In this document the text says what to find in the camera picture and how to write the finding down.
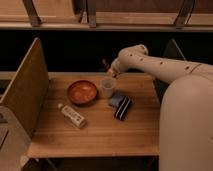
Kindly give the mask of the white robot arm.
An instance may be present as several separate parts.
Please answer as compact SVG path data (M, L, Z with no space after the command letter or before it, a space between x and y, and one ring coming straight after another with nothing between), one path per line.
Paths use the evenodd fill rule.
M213 65L120 50L109 73L142 70L168 84L160 109L159 171L213 171Z

